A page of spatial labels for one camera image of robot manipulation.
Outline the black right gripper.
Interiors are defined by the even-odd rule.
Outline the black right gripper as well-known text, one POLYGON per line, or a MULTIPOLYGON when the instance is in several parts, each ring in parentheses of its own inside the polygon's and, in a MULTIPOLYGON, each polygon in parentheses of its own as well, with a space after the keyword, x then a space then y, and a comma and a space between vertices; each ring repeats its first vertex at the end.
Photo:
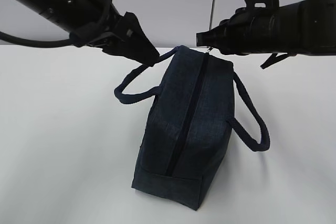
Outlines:
MULTIPOLYGON (((222 20, 219 24, 224 26, 224 42, 227 51, 248 55, 253 53, 253 22, 255 21, 255 9, 239 8, 234 15, 222 20)), ((222 46, 223 30, 212 29, 196 34, 197 47, 220 48, 222 46)))

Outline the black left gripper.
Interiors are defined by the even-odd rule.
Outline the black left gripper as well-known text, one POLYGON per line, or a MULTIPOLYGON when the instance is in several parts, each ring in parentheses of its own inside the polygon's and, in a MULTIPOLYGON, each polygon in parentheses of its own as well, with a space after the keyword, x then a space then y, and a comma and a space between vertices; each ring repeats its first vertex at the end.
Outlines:
POLYGON ((146 37, 134 13, 103 14, 98 21, 89 22, 69 33, 76 47, 101 48, 105 54, 125 57, 153 67, 160 53, 146 37))

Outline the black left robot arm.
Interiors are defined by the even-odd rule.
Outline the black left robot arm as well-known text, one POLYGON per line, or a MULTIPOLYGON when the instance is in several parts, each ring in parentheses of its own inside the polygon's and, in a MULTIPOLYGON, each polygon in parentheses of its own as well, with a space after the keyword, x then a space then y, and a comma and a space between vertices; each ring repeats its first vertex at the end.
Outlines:
POLYGON ((38 41, 1 33, 1 40, 26 47, 89 46, 106 54, 153 66, 160 54, 143 32, 134 13, 121 15, 113 0, 17 0, 67 31, 68 39, 38 41))

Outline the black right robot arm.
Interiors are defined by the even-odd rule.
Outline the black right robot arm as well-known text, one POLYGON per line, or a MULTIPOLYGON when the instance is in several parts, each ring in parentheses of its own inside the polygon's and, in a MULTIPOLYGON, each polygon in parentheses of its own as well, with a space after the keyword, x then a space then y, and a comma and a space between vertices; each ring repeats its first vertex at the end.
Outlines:
POLYGON ((335 0, 302 0, 277 8, 241 7, 215 28, 197 33, 196 45, 223 55, 269 54, 266 69, 296 55, 335 55, 335 0))

